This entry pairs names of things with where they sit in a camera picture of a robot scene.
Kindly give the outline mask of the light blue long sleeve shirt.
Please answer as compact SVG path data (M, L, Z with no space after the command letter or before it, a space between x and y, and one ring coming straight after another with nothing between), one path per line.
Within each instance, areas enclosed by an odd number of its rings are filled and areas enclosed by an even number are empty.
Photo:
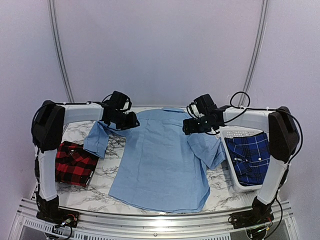
M205 133L186 135L180 108L137 114L140 125L121 130L125 147L109 195L136 208L169 213L200 212L209 195L207 170L226 158L222 142Z

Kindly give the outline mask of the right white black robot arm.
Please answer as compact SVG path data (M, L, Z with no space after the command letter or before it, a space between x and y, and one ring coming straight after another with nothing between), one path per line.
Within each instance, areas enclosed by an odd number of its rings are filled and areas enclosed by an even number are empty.
M297 118L286 106L254 108L232 103L218 107L207 93L186 107L189 119L183 121L186 135L210 134L221 127L244 127L263 131L269 138L269 165L262 186L252 202L252 209L233 214L234 218L258 224L271 211L271 206L285 183L291 161L303 145L303 131Z

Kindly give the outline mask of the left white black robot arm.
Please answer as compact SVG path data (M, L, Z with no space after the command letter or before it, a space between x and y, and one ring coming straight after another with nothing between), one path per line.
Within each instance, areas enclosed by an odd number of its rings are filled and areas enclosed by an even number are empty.
M109 99L84 103L63 103L46 100L36 111L31 122L32 142L36 148L35 175L38 180L36 202L38 211L58 223L63 219L55 184L55 159L63 137L64 126L85 121L113 123L117 130L128 130L140 125L131 111L131 99L114 91Z

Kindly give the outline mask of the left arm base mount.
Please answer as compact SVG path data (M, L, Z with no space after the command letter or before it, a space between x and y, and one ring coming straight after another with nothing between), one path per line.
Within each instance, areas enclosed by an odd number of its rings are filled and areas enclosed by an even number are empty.
M79 216L80 216L79 212L65 210L65 209L62 209L61 212L58 213L58 217L47 216L44 213L39 211L36 214L37 219L40 219L49 223L53 223L61 227L68 225L69 227L72 227L72 228L77 227Z

